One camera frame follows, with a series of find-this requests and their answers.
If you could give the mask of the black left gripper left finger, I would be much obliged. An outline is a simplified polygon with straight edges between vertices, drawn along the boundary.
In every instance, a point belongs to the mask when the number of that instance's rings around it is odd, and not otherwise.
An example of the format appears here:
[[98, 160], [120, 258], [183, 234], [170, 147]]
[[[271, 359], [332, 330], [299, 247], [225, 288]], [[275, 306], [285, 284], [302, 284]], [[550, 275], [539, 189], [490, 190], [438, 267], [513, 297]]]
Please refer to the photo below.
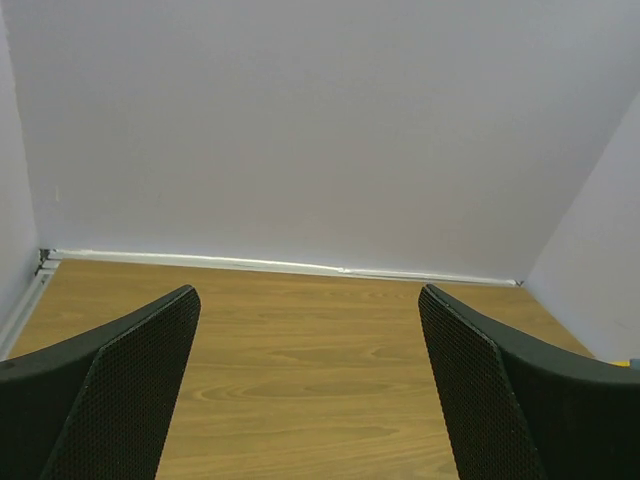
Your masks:
[[2, 478], [155, 478], [200, 312], [185, 285], [2, 361]]

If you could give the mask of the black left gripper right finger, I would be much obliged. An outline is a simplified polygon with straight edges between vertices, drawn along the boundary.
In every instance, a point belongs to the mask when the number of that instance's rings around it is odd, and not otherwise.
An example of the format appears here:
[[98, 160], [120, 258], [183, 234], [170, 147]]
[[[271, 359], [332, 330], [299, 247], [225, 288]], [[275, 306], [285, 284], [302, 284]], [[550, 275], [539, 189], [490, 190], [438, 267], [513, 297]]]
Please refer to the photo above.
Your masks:
[[460, 478], [638, 478], [638, 370], [548, 344], [432, 284], [418, 304]]

